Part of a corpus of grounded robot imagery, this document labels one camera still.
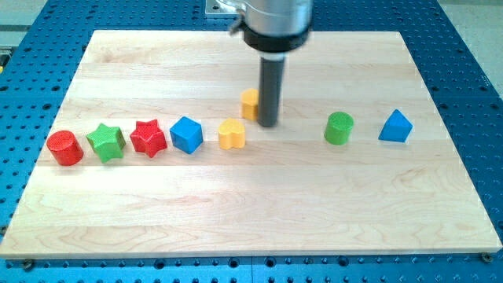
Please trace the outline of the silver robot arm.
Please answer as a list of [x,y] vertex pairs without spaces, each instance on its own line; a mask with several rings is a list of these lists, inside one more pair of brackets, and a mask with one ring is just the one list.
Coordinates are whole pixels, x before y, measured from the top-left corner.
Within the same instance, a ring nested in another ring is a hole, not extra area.
[[312,0],[237,2],[238,18],[229,33],[242,32],[244,42],[259,52],[257,121],[263,127],[277,125],[286,56],[307,41],[313,7]]

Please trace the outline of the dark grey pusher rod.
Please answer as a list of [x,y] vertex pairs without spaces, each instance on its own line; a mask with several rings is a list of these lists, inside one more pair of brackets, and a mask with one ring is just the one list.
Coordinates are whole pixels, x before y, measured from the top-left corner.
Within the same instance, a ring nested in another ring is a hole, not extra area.
[[260,54],[257,121],[262,127],[277,124],[284,66],[284,53]]

